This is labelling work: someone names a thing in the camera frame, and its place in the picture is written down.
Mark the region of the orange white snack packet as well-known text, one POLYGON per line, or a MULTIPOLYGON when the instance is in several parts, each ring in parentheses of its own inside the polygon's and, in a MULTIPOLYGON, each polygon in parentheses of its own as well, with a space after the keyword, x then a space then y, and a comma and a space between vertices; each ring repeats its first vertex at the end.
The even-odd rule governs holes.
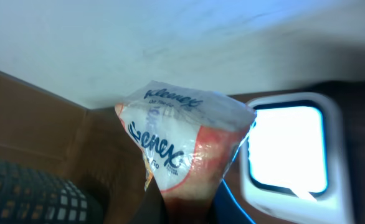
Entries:
POLYGON ((152 81, 115 105, 143 153, 169 223, 204 223, 256 114, 214 91, 152 81))

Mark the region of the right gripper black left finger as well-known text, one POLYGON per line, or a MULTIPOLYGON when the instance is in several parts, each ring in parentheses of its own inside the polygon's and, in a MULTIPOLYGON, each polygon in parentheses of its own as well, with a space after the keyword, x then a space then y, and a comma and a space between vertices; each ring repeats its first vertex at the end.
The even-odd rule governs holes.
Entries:
POLYGON ((151 180, 145 196, 129 224, 167 224, 167 211, 155 180, 151 180))

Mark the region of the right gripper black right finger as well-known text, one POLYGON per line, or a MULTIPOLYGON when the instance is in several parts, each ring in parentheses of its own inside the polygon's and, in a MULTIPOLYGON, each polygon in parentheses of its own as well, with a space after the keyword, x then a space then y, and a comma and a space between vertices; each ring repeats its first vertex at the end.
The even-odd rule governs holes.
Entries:
POLYGON ((236 201, 223 180, 212 202, 212 223, 216 224, 255 224, 236 201))

